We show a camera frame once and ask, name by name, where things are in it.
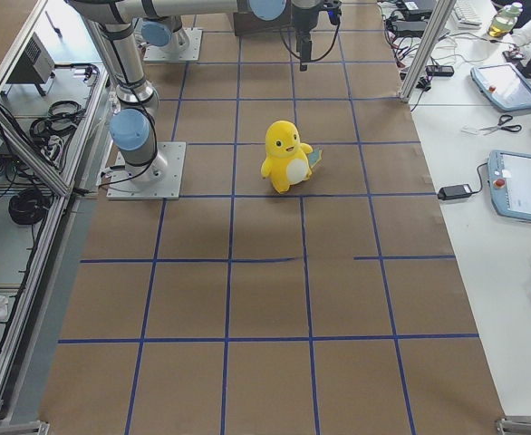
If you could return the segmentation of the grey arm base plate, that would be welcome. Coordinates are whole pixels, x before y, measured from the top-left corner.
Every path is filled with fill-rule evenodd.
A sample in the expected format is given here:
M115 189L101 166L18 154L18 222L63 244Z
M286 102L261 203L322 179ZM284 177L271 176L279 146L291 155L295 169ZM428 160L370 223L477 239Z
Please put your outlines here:
M187 144L182 141L158 143L158 154L151 166L138 177L140 169L126 166L118 151L115 164L122 169L111 174L106 196L110 200L178 199Z

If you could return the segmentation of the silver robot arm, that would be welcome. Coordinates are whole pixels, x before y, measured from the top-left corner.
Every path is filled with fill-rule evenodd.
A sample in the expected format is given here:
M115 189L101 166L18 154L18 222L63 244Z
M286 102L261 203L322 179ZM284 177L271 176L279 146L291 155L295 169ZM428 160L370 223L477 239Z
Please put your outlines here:
M182 53L189 48L189 38L183 29L180 15L157 19L145 18L140 29L142 39L170 54Z
M149 128L150 135L137 150L145 151L141 159L134 159L121 149L125 159L126 180L141 179L154 174L153 163L158 159L155 121L149 105L157 94L143 70L140 52L134 36L133 21L137 18L150 24L164 24L182 15L212 15L220 13L250 13L262 21L272 21L285 10L285 1L71 1L69 5L87 24L97 27L107 72L117 80L116 95L122 104L121 114L129 109L137 113L137 120Z

